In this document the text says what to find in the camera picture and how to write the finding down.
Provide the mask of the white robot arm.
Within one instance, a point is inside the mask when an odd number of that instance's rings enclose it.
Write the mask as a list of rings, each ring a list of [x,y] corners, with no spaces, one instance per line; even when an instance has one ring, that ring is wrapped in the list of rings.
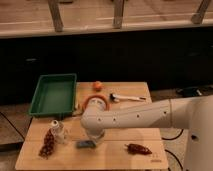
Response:
[[[213,171],[213,95],[166,99],[117,110],[105,110],[92,98],[81,124],[97,142],[106,129],[177,128],[188,130],[183,171]]]

